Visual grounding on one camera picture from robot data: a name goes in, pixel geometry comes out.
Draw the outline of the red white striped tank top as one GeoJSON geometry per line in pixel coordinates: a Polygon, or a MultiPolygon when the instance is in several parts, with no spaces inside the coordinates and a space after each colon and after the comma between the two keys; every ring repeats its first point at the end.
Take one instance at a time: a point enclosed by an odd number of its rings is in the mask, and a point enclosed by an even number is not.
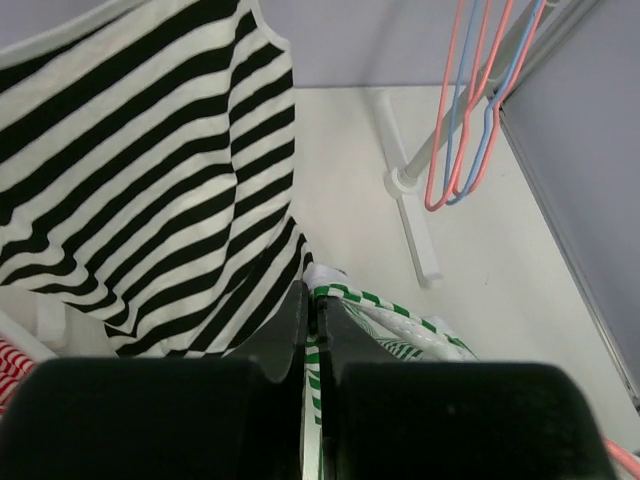
{"type": "Polygon", "coordinates": [[[4,337],[0,345],[0,410],[4,415],[19,384],[31,373],[36,363],[4,337]]]}

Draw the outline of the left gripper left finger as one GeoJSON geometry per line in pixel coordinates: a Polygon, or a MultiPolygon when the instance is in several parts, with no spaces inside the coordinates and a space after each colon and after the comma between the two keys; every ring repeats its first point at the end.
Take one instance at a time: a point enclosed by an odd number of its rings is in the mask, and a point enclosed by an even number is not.
{"type": "Polygon", "coordinates": [[[1,422],[5,479],[298,479],[309,293],[224,357],[65,358],[1,422]]]}

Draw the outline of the pink wire hanger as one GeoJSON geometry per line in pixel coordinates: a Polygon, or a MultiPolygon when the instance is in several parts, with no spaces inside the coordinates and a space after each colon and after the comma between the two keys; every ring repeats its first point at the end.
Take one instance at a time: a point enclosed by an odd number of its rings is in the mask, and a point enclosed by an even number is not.
{"type": "MultiPolygon", "coordinates": [[[[495,32],[494,40],[489,51],[488,58],[488,69],[491,71],[493,63],[495,61],[498,48],[502,41],[502,37],[504,35],[504,30],[508,23],[509,17],[511,16],[511,10],[513,8],[513,0],[507,0],[504,9],[498,24],[498,27],[495,32]]],[[[489,13],[491,9],[492,2],[487,1],[482,17],[482,22],[480,26],[480,32],[478,36],[478,43],[476,47],[476,52],[474,55],[474,62],[471,71],[471,82],[469,84],[469,94],[467,99],[467,105],[464,110],[463,119],[462,119],[462,130],[460,136],[460,142],[458,151],[456,154],[455,164],[454,164],[454,172],[451,174],[451,183],[452,183],[452,194],[453,198],[451,202],[454,200],[458,201],[463,198],[463,188],[460,186],[460,172],[462,169],[467,143],[469,139],[470,129],[471,129],[471,113],[479,102],[480,98],[483,96],[484,89],[488,82],[489,74],[488,73],[480,73],[482,67],[480,66],[480,61],[482,59],[482,54],[484,51],[484,43],[485,37],[487,33],[487,25],[489,19],[489,13]]]]}

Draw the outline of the light blue wire hanger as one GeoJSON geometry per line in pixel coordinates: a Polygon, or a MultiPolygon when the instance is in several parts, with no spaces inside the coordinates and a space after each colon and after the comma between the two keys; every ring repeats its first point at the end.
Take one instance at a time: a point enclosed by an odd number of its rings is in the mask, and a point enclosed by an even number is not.
{"type": "Polygon", "coordinates": [[[528,50],[535,37],[537,27],[542,20],[546,6],[547,1],[536,1],[534,3],[533,12],[530,15],[530,19],[527,21],[524,33],[521,35],[514,57],[511,60],[506,73],[501,78],[501,83],[498,86],[497,92],[485,108],[483,134],[478,149],[476,150],[469,175],[462,189],[457,189],[459,178],[456,178],[454,188],[452,189],[452,197],[446,202],[447,205],[455,205],[459,203],[477,187],[481,177],[484,175],[484,171],[486,170],[488,160],[491,155],[491,149],[493,148],[497,137],[497,122],[500,106],[506,98],[506,95],[513,88],[515,81],[519,76],[528,50]]]}

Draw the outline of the green white striped tank top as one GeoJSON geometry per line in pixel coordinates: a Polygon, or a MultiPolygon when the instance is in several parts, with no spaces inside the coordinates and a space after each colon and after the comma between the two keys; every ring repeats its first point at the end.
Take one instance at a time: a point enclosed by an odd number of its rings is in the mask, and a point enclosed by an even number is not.
{"type": "MultiPolygon", "coordinates": [[[[476,355],[438,316],[421,317],[380,296],[356,288],[341,270],[310,264],[303,281],[314,300],[339,300],[347,317],[376,344],[401,361],[475,361],[476,355]]],[[[305,351],[302,477],[323,479],[319,339],[307,336],[305,351]]]]}

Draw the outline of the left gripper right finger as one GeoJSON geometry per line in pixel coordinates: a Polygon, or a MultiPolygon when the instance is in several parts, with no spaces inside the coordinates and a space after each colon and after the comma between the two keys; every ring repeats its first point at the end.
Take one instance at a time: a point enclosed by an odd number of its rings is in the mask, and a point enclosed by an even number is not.
{"type": "Polygon", "coordinates": [[[315,307],[328,479],[611,479],[585,398],[536,363],[407,362],[315,307]]]}

